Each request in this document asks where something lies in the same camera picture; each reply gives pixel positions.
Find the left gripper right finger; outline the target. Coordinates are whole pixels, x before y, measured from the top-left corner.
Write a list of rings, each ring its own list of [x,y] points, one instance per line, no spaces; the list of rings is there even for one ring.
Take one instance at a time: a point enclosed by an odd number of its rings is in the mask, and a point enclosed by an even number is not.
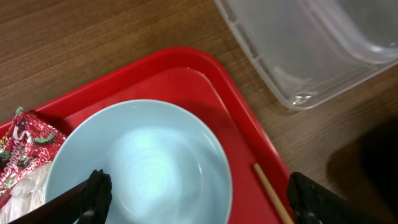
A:
[[[383,224],[307,176],[293,172],[287,198],[296,224]]]

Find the red snack wrapper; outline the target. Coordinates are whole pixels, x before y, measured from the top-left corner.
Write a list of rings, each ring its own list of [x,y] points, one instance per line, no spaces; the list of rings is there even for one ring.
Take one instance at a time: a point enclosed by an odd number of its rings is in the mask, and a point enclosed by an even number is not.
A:
[[[1,138],[1,206],[15,185],[38,167],[52,162],[66,140],[59,130],[22,107]]]

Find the wooden chopstick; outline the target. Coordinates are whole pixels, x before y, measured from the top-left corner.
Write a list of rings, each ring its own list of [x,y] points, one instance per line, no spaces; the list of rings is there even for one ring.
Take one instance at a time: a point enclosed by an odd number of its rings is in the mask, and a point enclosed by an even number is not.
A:
[[[280,219],[283,224],[294,224],[294,221],[290,217],[288,211],[285,209],[283,203],[275,192],[273,186],[269,182],[265,173],[262,171],[259,164],[254,164],[254,170],[256,171],[257,176],[259,177],[265,191],[267,192],[276,212],[278,213]]]

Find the white napkin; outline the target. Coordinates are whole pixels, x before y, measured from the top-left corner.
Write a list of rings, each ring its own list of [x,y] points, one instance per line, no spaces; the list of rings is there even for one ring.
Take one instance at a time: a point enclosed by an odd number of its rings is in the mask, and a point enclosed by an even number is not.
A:
[[[44,192],[52,163],[44,164],[21,179],[1,209],[1,224],[7,224],[44,204]]]

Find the small light blue plate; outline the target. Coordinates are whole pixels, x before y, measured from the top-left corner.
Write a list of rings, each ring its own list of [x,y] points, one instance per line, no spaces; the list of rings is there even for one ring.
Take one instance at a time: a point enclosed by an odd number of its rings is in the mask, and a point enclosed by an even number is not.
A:
[[[157,100],[109,106],[82,122],[59,149],[45,201],[111,177],[108,223],[227,223],[232,180],[212,131],[189,111]]]

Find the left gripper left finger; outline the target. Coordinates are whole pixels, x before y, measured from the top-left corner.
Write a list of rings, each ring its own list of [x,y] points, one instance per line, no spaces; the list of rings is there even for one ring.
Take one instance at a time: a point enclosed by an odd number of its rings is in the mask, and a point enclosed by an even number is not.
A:
[[[105,224],[112,201],[112,181],[103,170],[10,224]]]

